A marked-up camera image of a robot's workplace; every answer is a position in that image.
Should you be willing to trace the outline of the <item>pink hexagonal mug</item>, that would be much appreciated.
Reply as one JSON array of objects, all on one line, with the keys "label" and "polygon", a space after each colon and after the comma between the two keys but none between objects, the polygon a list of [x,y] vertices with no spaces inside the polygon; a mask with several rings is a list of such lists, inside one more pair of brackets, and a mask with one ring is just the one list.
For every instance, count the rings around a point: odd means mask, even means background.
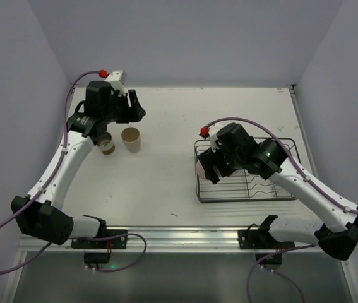
[{"label": "pink hexagonal mug", "polygon": [[[217,167],[215,165],[212,166],[212,169],[214,170],[214,172],[216,173],[216,175],[218,177],[221,177],[221,174],[219,172],[219,170],[217,169]],[[196,161],[196,174],[199,178],[207,180],[208,178],[206,177],[206,173],[205,170],[201,164],[201,162],[199,160]]]}]

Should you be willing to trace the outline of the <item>beige tall cup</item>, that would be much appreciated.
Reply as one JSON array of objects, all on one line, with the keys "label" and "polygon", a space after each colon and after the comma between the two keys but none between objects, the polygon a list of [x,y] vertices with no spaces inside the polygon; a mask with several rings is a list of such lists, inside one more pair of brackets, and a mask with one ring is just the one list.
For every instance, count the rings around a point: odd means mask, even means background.
[{"label": "beige tall cup", "polygon": [[131,153],[137,153],[141,148],[140,131],[134,127],[128,127],[121,133],[121,139],[124,146]]}]

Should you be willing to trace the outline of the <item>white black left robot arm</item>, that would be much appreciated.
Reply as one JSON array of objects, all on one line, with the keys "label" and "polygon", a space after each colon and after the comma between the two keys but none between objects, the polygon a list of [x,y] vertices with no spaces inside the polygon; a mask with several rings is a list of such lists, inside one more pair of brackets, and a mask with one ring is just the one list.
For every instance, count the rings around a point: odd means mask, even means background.
[{"label": "white black left robot arm", "polygon": [[83,161],[106,135],[107,126],[140,122],[145,114],[134,89],[124,92],[106,81],[89,82],[84,100],[66,120],[50,164],[24,197],[15,196],[11,202],[20,232],[57,245],[69,239],[104,238],[105,220],[90,215],[73,218],[63,212],[64,200]]}]

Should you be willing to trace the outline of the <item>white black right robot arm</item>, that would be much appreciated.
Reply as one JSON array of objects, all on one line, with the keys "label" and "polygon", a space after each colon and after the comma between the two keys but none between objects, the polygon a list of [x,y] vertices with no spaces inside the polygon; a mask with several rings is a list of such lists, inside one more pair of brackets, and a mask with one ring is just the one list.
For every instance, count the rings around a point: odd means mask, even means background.
[{"label": "white black right robot arm", "polygon": [[210,147],[197,156],[202,178],[217,184],[246,170],[295,196],[317,217],[282,218],[268,215],[255,229],[240,232],[250,244],[278,248],[284,242],[318,246],[327,255],[346,261],[358,245],[358,204],[323,184],[274,135],[258,143],[239,123],[208,124],[200,136]]}]

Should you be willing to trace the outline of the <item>aluminium front rail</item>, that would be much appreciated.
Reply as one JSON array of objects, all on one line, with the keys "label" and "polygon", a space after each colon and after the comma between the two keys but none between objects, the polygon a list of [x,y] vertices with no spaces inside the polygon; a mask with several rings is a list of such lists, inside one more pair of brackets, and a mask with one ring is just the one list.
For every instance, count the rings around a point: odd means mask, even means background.
[{"label": "aluminium front rail", "polygon": [[[123,229],[129,233],[142,235],[147,242],[147,253],[270,253],[277,249],[258,249],[253,246],[241,249],[238,241],[238,230],[247,227],[121,227],[108,226],[107,229]],[[46,252],[83,252],[73,249],[71,240],[58,246],[52,244]],[[23,236],[17,245],[18,252],[36,252],[44,247],[46,241]],[[129,236],[125,249],[117,249],[117,253],[140,253],[143,241]]]}]

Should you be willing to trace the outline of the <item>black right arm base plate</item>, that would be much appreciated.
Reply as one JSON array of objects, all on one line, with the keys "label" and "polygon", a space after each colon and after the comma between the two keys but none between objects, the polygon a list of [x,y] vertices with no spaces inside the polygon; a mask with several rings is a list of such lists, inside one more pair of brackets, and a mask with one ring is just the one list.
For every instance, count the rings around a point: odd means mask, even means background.
[{"label": "black right arm base plate", "polygon": [[295,247],[294,242],[279,242],[275,240],[268,232],[259,230],[259,226],[252,224],[244,229],[237,231],[237,240],[239,249],[287,249]]}]

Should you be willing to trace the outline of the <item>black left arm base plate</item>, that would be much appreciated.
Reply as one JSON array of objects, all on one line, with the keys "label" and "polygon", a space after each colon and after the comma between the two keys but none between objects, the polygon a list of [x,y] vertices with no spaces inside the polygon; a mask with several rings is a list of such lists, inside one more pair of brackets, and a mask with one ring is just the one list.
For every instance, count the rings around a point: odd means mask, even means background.
[{"label": "black left arm base plate", "polygon": [[95,236],[96,240],[79,238],[72,240],[72,249],[125,249],[128,239],[125,229],[106,229],[103,234]]}]

